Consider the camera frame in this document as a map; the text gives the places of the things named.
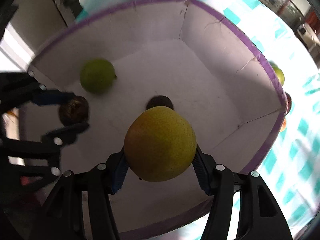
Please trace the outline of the small orange tangerine behind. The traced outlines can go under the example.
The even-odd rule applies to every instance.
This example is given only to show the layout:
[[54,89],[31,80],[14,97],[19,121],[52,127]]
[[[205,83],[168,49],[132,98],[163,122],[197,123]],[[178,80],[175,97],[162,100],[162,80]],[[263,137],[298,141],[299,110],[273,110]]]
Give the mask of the small orange tangerine behind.
[[283,123],[281,125],[280,132],[285,131],[285,129],[286,129],[286,119],[284,119],[284,121],[283,121]]

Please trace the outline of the large yellow pear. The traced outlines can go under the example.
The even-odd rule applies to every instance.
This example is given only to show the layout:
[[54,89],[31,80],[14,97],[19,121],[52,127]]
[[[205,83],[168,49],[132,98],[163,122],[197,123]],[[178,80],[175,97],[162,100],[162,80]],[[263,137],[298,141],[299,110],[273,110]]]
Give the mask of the large yellow pear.
[[185,118],[165,106],[144,111],[129,127],[124,152],[131,170],[142,180],[171,180],[193,162],[196,135]]

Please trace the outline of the dark wrinkled passion fruit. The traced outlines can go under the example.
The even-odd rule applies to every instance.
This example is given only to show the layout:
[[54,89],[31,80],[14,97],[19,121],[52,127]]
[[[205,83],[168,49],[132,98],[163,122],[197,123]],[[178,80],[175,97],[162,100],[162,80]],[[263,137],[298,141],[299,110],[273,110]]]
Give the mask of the dark wrinkled passion fruit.
[[148,110],[158,106],[164,106],[174,110],[172,101],[167,96],[164,96],[164,95],[157,95],[152,97],[146,104],[145,109]]

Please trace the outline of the purple storage box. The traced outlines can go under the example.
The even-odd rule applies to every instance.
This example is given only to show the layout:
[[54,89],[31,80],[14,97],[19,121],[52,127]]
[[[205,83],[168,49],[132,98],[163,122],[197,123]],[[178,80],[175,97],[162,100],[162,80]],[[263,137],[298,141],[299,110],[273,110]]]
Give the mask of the purple storage box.
[[291,239],[255,170],[287,98],[273,68],[231,21],[198,0],[136,0],[49,42],[29,70],[71,101],[24,107],[27,138],[50,132],[60,170],[31,239],[147,239],[208,215],[202,239]]

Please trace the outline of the green round fruit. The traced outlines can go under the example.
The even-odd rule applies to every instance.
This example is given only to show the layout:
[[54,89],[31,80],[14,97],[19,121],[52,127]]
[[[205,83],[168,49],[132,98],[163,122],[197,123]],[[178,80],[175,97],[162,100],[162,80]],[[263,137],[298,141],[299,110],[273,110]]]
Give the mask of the green round fruit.
[[80,71],[81,87],[91,94],[101,95],[108,91],[117,79],[113,64],[106,59],[87,61]]

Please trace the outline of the yellow-green apple at back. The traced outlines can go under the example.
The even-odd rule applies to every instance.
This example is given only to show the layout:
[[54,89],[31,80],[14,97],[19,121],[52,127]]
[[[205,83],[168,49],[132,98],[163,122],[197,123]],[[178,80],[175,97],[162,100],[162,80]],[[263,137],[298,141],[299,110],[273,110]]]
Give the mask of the yellow-green apple at back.
[[285,82],[284,73],[282,72],[282,70],[273,61],[270,61],[269,64],[271,65],[271,67],[273,68],[276,76],[278,77],[280,84],[283,86],[284,82]]

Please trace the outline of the dark brown round fruit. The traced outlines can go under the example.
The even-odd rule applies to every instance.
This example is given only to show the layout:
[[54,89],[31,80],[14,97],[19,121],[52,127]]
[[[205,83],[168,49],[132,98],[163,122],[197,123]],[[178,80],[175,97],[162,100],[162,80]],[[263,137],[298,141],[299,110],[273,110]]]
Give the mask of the dark brown round fruit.
[[289,112],[291,111],[291,108],[292,108],[292,99],[291,99],[291,96],[289,93],[285,93],[286,94],[286,97],[287,97],[287,111],[286,111],[286,114],[289,114]]

